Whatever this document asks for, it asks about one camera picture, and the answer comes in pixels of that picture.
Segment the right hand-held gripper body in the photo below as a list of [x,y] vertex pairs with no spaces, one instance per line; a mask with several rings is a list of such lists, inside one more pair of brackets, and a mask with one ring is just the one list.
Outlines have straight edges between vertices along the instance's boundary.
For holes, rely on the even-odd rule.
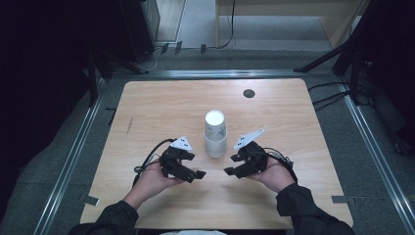
[[234,150],[237,151],[237,154],[246,157],[243,164],[253,165],[256,168],[256,173],[264,171],[268,162],[268,155],[256,142],[254,142],[255,138],[263,132],[264,130],[260,128],[257,131],[241,135],[234,145]]

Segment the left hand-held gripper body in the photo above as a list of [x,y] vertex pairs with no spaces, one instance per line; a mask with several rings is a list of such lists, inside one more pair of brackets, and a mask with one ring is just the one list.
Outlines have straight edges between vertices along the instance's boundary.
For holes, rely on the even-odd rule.
[[193,148],[185,136],[173,140],[160,157],[161,171],[163,175],[165,177],[169,177],[170,175],[176,177],[176,170],[180,167],[185,166],[182,164],[183,160],[179,159],[181,152],[187,151],[191,153],[192,150]]

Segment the person's left hand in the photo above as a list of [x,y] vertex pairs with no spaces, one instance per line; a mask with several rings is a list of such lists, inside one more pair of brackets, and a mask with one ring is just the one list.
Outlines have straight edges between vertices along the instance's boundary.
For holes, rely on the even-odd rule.
[[165,177],[161,171],[159,161],[149,164],[142,172],[134,185],[134,198],[146,201],[157,196],[163,190],[181,184],[182,180],[176,177]]

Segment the person's right hand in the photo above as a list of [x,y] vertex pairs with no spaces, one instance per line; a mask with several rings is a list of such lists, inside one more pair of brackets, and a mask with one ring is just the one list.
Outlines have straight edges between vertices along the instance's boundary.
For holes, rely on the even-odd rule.
[[249,176],[249,179],[262,183],[265,187],[275,193],[279,193],[286,187],[295,183],[294,178],[289,171],[283,167],[277,160],[269,158],[267,168]]

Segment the black metal stand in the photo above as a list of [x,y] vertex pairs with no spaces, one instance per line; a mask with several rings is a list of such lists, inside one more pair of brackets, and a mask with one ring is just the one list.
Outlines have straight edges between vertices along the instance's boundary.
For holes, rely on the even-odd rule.
[[89,106],[92,107],[98,101],[98,81],[96,72],[98,72],[103,79],[111,79],[114,75],[114,70],[110,62],[122,66],[128,71],[135,74],[144,74],[143,70],[138,69],[133,64],[126,62],[119,56],[98,47],[91,47],[87,57],[87,75],[89,80]]

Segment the black tripod stand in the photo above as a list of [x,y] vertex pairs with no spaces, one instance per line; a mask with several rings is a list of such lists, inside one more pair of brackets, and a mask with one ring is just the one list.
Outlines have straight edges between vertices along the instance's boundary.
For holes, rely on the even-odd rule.
[[338,56],[338,59],[332,67],[332,72],[335,75],[343,75],[348,68],[351,68],[348,96],[354,105],[359,106],[360,102],[358,101],[358,80],[360,68],[362,67],[363,63],[363,44],[367,39],[367,29],[378,5],[378,0],[370,0],[366,10],[363,12],[362,18],[357,23],[356,28],[344,43],[331,50],[330,52],[324,54],[320,58],[312,61],[311,63],[301,68],[294,69],[294,72],[309,72],[322,65],[323,63]]

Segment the black cabinet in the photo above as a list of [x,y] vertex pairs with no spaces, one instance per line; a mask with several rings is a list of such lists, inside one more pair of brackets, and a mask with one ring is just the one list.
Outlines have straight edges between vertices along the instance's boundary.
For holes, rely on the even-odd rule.
[[118,0],[138,62],[155,51],[161,16],[157,0]]

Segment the dark curtain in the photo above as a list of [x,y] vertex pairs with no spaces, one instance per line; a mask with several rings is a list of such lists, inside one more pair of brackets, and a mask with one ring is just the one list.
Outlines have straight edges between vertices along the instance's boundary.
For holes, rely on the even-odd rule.
[[0,0],[0,220],[24,165],[87,89],[66,0]]
[[373,43],[374,81],[398,114],[392,133],[415,154],[415,0],[379,0]]

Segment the light wooden furniture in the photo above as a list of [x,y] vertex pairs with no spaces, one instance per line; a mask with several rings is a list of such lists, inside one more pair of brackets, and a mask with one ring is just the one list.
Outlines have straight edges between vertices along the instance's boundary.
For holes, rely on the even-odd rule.
[[215,0],[216,43],[220,16],[318,17],[332,47],[344,42],[370,0]]

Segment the aluminium floor rail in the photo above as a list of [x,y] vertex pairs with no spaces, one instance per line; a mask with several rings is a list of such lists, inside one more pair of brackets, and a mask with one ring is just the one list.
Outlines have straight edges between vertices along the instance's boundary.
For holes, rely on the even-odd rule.
[[262,79],[332,76],[330,70],[295,72],[294,70],[156,70],[148,73],[116,71],[113,78],[132,80],[191,80],[191,79]]
[[410,205],[410,201],[402,191],[401,185],[392,172],[387,158],[381,150],[381,146],[369,126],[369,122],[362,113],[361,108],[356,106],[350,98],[346,98],[346,105],[360,132],[360,135],[363,138],[363,141],[365,142],[372,162],[382,178],[405,230],[409,235],[415,235],[415,210]]
[[97,115],[98,110],[101,106],[103,93],[105,92],[107,86],[108,82],[104,78],[100,78],[98,82],[98,96],[87,110],[85,118],[83,119],[83,122],[71,145],[64,166],[36,224],[33,235],[47,235],[49,232],[62,199],[68,189],[70,179],[79,159],[80,153],[83,149],[86,138],[95,120],[95,116]]

